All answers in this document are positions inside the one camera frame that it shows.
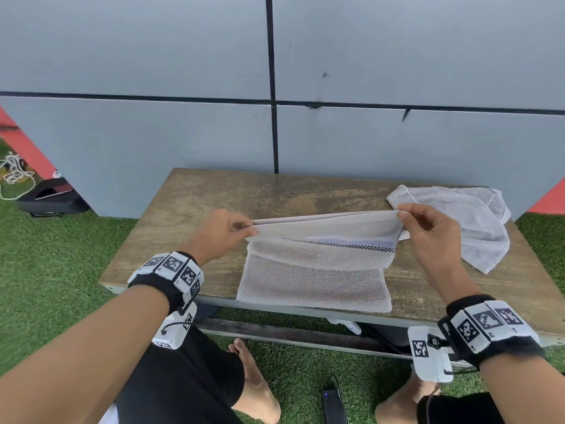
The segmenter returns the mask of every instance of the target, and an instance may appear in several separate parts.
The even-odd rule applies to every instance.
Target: wrist-mounted device
[[[446,311],[438,328],[408,329],[414,369],[420,379],[452,381],[449,354],[476,368],[503,353],[544,356],[537,333],[504,301],[478,294],[452,302]]]
[[[128,287],[150,285],[169,300],[169,315],[153,337],[155,345],[169,349],[182,345],[196,315],[194,298],[203,282],[204,273],[194,258],[181,251],[156,254],[131,275]]]

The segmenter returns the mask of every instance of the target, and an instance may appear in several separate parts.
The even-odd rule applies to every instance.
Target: phone
[[[348,416],[341,402],[340,392],[337,388],[329,388],[321,392],[324,401],[324,415],[326,424],[348,424]]]
[[[60,186],[53,186],[52,188],[47,188],[39,192],[36,196],[36,201],[46,198],[53,198],[53,196],[62,195],[63,193],[69,193],[73,188],[70,184],[62,184]]]

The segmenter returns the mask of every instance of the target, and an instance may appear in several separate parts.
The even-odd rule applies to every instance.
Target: foot
[[[416,424],[416,407],[424,396],[439,394],[435,382],[422,381],[412,371],[410,379],[400,390],[379,404],[375,409],[378,424]]]
[[[228,350],[240,357],[245,372],[244,390],[233,408],[265,424],[277,424],[281,417],[281,407],[245,343],[237,338],[228,346]]]

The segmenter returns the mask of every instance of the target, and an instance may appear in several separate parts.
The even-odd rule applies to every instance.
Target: finger
[[[434,207],[422,203],[402,203],[398,206],[399,210],[408,211],[415,217],[423,217],[432,226],[435,226],[449,217]]]
[[[422,228],[422,226],[420,226],[420,223],[418,223],[416,218],[408,211],[401,211],[398,214],[398,218],[402,222],[404,228],[410,233],[411,238],[414,238],[414,235],[416,235],[417,233],[424,232],[424,229]]]
[[[253,226],[255,224],[249,217],[240,213],[230,213],[230,221],[232,222],[232,225],[236,224],[243,227]]]
[[[233,235],[235,236],[236,240],[239,242],[244,238],[248,238],[250,236],[255,236],[259,232],[254,227],[248,226],[246,228],[240,229],[237,232],[234,232]]]

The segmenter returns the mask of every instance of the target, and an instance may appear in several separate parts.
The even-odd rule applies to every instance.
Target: wristband
[[[544,356],[536,332],[504,301],[487,294],[458,299],[438,322],[455,354],[477,368],[490,357]]]
[[[169,315],[189,305],[200,292],[204,274],[194,257],[183,251],[156,254],[135,271],[128,288],[145,284],[162,292],[169,301]]]

